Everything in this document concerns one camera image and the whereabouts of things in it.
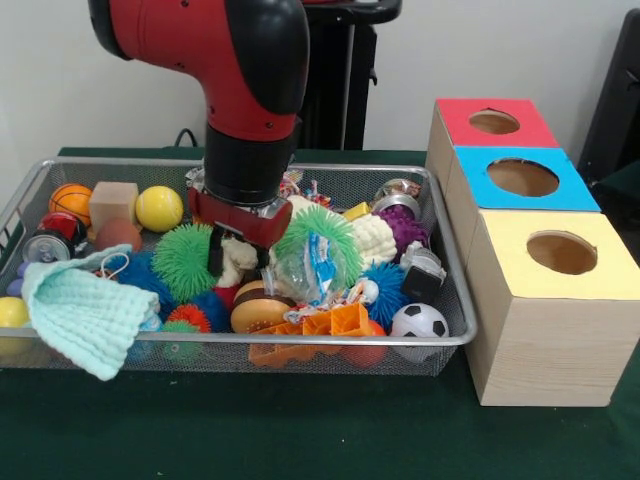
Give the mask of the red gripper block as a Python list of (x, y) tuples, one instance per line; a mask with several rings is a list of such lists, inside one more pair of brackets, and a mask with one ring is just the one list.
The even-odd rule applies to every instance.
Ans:
[(212, 227), (207, 268), (213, 277), (224, 272), (222, 240), (227, 233), (261, 247), (261, 268), (275, 272), (277, 242), (286, 232), (293, 205), (274, 191), (246, 190), (223, 184), (188, 189), (192, 214)]

